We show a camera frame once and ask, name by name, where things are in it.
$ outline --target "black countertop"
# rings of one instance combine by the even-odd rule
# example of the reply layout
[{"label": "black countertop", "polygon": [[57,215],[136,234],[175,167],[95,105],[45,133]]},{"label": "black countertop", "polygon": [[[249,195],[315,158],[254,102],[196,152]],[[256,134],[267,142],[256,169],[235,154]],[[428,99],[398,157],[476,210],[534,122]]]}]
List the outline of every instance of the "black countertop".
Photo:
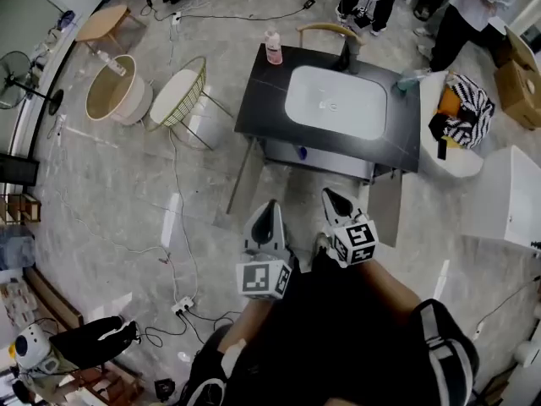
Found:
[{"label": "black countertop", "polygon": [[296,47],[282,47],[281,50],[283,64],[276,66],[267,62],[265,44],[260,45],[237,117],[236,132],[417,172],[420,138],[418,84],[403,93],[395,87],[399,74],[359,62],[357,76],[377,82],[387,94],[383,135],[376,140],[364,140],[306,126],[292,121],[286,114],[286,96],[292,72],[304,65],[331,69],[338,56]]}]

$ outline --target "black and white striped bag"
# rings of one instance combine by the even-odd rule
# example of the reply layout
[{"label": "black and white striped bag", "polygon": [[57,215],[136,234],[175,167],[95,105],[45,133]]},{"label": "black and white striped bag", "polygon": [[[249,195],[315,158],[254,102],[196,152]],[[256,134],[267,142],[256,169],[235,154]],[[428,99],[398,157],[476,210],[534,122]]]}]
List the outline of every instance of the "black and white striped bag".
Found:
[{"label": "black and white striped bag", "polygon": [[459,145],[471,149],[489,132],[495,105],[489,99],[487,92],[466,75],[449,74],[446,83],[460,98],[461,109],[473,112],[478,120],[472,124],[459,118],[449,117],[445,121],[444,135],[452,138]]}]

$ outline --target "wooden stool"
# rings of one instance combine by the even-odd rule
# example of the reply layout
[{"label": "wooden stool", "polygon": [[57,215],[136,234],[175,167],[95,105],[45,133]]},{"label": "wooden stool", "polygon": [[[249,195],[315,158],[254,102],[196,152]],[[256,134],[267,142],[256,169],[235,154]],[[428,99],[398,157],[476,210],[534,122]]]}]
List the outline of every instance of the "wooden stool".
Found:
[{"label": "wooden stool", "polygon": [[89,42],[98,41],[107,37],[118,47],[118,49],[120,49],[122,54],[124,54],[126,50],[118,43],[117,38],[113,33],[126,17],[129,17],[137,24],[146,27],[144,23],[141,23],[129,12],[128,6],[119,4],[118,6],[106,8],[92,14],[79,31],[75,41],[83,42],[93,53],[96,53],[96,50],[90,46]]}]

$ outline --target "white sink basin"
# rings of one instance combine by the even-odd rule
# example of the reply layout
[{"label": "white sink basin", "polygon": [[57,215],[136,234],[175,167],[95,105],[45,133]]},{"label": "white sink basin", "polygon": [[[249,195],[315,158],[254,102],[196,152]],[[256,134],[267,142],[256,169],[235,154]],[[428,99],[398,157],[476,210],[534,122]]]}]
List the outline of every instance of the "white sink basin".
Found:
[{"label": "white sink basin", "polygon": [[302,125],[376,140],[385,131],[387,94],[374,81],[300,66],[292,72],[286,114]]}]

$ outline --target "water bottle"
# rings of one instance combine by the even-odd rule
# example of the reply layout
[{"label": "water bottle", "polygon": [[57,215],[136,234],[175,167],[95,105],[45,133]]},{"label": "water bottle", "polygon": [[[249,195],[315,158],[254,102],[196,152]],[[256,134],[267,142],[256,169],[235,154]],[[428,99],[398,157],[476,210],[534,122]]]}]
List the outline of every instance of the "water bottle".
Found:
[{"label": "water bottle", "polygon": [[267,60],[272,64],[281,64],[281,45],[280,35],[274,27],[270,27],[265,32],[265,47],[267,50]]},{"label": "water bottle", "polygon": [[126,74],[126,68],[119,62],[117,62],[114,58],[110,58],[109,54],[107,54],[106,52],[98,51],[98,57],[103,60],[106,65],[111,69],[111,71],[115,74],[118,74],[121,77]]}]

